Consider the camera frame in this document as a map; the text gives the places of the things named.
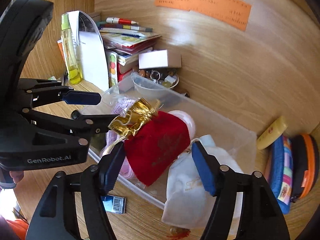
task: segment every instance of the pen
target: pen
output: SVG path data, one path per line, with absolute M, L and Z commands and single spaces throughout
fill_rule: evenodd
M 141 37 L 145 38 L 146 36 L 143 33 L 139 33 L 138 31 L 133 31 L 133 30 L 124 30 L 124 29 L 117 29 L 117 28 L 101 28 L 99 27 L 100 33 L 119 33 L 123 35 L 134 35 L 132 37 Z
M 141 31 L 141 32 L 152 32 L 152 28 L 141 27 L 136 25 L 110 24 L 110 23 L 101 23 L 101 22 L 98 24 L 99 24 L 99 28 L 117 28 L 117 29 L 127 29 L 127 30 Z
M 115 18 L 115 17 L 108 17 L 106 19 L 107 23 L 115 23 L 115 24 L 132 24 L 132 25 L 138 25 L 139 23 L 135 22 L 135 21 L 130 21 L 130 20 L 126 20 L 126 19 L 120 19 L 120 18 Z

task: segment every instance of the blue pouch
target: blue pouch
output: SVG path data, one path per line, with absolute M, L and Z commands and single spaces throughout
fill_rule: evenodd
M 283 214 L 290 210 L 292 170 L 291 142 L 281 135 L 271 145 L 271 169 L 267 180 Z

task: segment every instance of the book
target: book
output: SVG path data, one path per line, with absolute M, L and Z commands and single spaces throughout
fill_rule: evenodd
M 125 64 L 125 65 L 121 65 L 119 62 L 117 63 L 117 68 L 120 72 L 120 74 L 124 74 L 125 72 L 127 72 L 128 70 L 132 69 L 133 67 L 139 65 L 139 61 L 136 60 L 134 62 Z
M 117 74 L 117 53 L 111 50 L 105 50 L 105 54 L 108 62 L 108 74 L 109 74 L 109 87 L 112 87 L 118 83 Z
M 132 69 L 129 69 L 127 72 L 123 73 L 123 74 L 119 74 L 118 73 L 118 82 L 120 82 L 121 80 L 123 80 L 124 78 L 126 78 L 127 76 L 130 76 L 132 74 Z
M 139 51 L 147 49 L 149 47 L 153 47 L 155 44 L 156 44 L 156 39 L 152 39 L 152 40 L 144 41 L 139 44 L 133 45 L 132 47 L 125 47 L 120 44 L 114 44 L 114 46 L 116 49 L 119 49 L 122 52 L 132 55 L 132 54 L 138 53 Z
M 61 52 L 61 55 L 62 55 L 62 58 L 63 58 L 63 62 L 64 62 L 64 64 L 67 66 L 66 60 L 65 60 L 65 58 L 64 58 L 62 40 L 58 40 L 57 43 L 58 43 L 58 46 L 59 46 L 59 49 L 60 49 L 60 52 Z
M 125 65 L 134 61 L 137 61 L 139 59 L 139 54 L 145 53 L 145 52 L 150 52 L 153 50 L 152 47 L 149 47 L 147 49 L 144 49 L 142 51 L 139 51 L 135 54 L 128 54 L 126 52 L 120 51 L 119 49 L 111 49 L 112 51 L 116 52 L 118 54 L 118 63 L 121 65 Z
M 139 43 L 161 37 L 161 35 L 152 32 L 145 32 L 145 37 L 136 38 L 120 33 L 101 33 L 101 37 L 107 44 L 114 46 L 121 45 L 121 48 L 131 48 Z

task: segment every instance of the orange pouch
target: orange pouch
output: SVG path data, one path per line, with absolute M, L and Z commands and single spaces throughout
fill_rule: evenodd
M 291 139 L 293 183 L 291 202 L 305 197 L 316 183 L 319 173 L 319 150 L 315 139 L 300 134 Z

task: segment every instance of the barcode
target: barcode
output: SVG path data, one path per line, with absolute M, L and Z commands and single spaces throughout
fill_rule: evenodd
M 123 198 L 114 197 L 112 203 L 112 211 L 122 214 Z

